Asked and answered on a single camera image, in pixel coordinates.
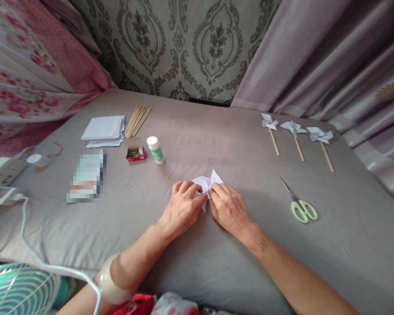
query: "lavender curtain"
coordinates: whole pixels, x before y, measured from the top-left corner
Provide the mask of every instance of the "lavender curtain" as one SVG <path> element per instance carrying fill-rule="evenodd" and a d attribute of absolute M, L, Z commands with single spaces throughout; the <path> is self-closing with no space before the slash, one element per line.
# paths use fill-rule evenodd
<path fill-rule="evenodd" d="M 394 0 L 283 0 L 232 106 L 329 122 L 394 197 Z"/>

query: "fan grille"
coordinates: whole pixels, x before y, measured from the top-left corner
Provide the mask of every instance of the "fan grille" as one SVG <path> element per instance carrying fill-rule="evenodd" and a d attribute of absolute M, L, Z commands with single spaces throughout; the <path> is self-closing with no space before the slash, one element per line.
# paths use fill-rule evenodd
<path fill-rule="evenodd" d="M 47 314 L 59 287 L 56 274 L 20 263 L 1 265 L 0 315 Z"/>

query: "green scissors handle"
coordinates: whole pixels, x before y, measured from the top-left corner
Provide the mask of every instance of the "green scissors handle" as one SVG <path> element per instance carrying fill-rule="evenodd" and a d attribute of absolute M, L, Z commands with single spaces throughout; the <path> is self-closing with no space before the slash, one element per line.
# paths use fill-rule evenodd
<path fill-rule="evenodd" d="M 296 201 L 292 202 L 291 208 L 295 218 L 302 223 L 308 223 L 308 218 L 313 221 L 318 219 L 318 214 L 315 211 L 314 207 L 303 200 L 299 200 L 299 203 L 297 203 Z"/>

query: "glue stick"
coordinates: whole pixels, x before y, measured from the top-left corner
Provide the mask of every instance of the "glue stick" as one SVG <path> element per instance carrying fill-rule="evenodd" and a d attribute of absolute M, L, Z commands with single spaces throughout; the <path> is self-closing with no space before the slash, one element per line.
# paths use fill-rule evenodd
<path fill-rule="evenodd" d="M 152 137 L 148 137 L 146 142 L 148 143 L 149 149 L 153 157 L 155 158 L 155 162 L 157 164 L 162 164 L 163 162 L 165 162 L 161 150 L 161 144 L 159 143 L 159 139 L 155 136 L 152 136 Z"/>

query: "green patterned wallpaper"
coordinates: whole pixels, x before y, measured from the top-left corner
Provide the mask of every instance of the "green patterned wallpaper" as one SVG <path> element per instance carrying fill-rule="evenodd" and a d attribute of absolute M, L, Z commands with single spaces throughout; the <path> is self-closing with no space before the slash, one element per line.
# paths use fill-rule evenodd
<path fill-rule="evenodd" d="M 231 103 L 280 0 L 71 0 L 122 89 Z"/>

